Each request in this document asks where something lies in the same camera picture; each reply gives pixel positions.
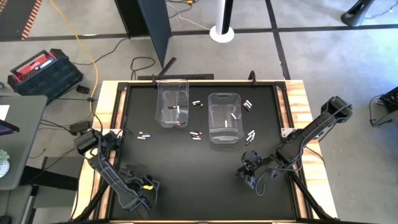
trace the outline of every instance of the metal clamp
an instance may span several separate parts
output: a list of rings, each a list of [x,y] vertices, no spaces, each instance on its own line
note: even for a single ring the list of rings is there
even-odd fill
[[[283,138],[286,138],[290,133],[292,133],[296,130],[297,130],[297,128],[281,128],[280,135],[282,135]]]

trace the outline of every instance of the chair leg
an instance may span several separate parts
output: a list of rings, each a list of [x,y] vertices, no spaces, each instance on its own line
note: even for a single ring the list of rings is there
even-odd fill
[[[341,21],[351,27],[362,25],[366,12],[373,2],[374,0],[358,0],[351,9],[341,15]]]

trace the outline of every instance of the wooden table frame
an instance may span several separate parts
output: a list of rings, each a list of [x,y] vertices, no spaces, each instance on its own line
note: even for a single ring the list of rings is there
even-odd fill
[[[121,128],[122,114],[126,99],[126,89],[123,89],[119,83],[151,83],[152,81],[104,81],[99,94],[98,104],[96,107],[96,115],[101,120],[104,129]],[[200,82],[252,82],[251,80],[189,80],[191,83]],[[305,93],[304,84],[301,80],[258,80],[261,82],[275,82],[278,83],[277,95],[280,106],[280,113],[282,115],[283,127],[284,128],[304,128],[308,123],[312,121],[312,114]],[[97,120],[94,120],[93,127],[96,129],[100,128],[100,124]],[[316,140],[312,140],[307,146],[313,149],[315,152],[321,154],[319,143]],[[113,164],[116,152],[111,151],[109,155],[109,161]],[[315,200],[323,207],[323,209],[332,217],[337,217],[335,204],[331,195],[328,177],[326,175],[325,166],[320,158],[314,155],[312,152],[304,150],[302,156],[303,162],[303,174],[307,188],[314,196]],[[101,176],[95,172],[95,178],[93,179],[93,169],[84,161],[83,168],[80,174],[79,183],[79,198],[77,203],[76,212],[74,218],[79,216],[83,209],[88,205],[91,198],[95,195],[99,189]],[[295,186],[297,194],[298,207],[300,216],[302,218],[311,217],[312,215],[316,218],[316,214],[310,211],[307,203],[303,199],[302,193],[297,186]],[[109,199],[109,187],[105,191],[101,203],[94,212],[90,215],[90,218],[106,218],[106,209],[110,203]],[[263,222],[272,222],[273,220],[262,220]],[[129,221],[112,221],[112,222],[133,222]]]

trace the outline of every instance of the yellow cable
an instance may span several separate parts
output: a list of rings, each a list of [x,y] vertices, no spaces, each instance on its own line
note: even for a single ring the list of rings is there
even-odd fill
[[[72,34],[76,37],[77,42],[79,43],[80,48],[90,57],[91,62],[94,65],[94,69],[95,69],[95,84],[94,84],[94,88],[93,91],[91,92],[90,97],[92,98],[95,94],[95,90],[97,89],[97,84],[98,84],[98,68],[97,68],[97,64],[95,64],[94,58],[93,56],[90,54],[90,52],[86,49],[86,47],[82,44],[82,42],[80,41],[75,29],[72,27],[72,25],[68,22],[67,18],[63,15],[63,13],[61,12],[61,10],[58,8],[58,6],[52,1],[50,0],[52,6],[54,6],[55,10],[57,10],[57,12],[62,16],[63,20],[65,21],[65,23],[68,26],[68,29],[70,32],[72,32]],[[92,115],[92,117],[94,117],[93,114],[93,104],[92,102],[90,102],[90,115]]]

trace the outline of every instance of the power adapter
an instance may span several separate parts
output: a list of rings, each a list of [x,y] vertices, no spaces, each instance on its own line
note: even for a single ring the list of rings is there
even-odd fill
[[[82,121],[82,122],[77,122],[75,124],[69,125],[69,131],[75,135],[77,133],[80,133],[82,131],[87,131],[91,127],[91,122],[89,121]]]

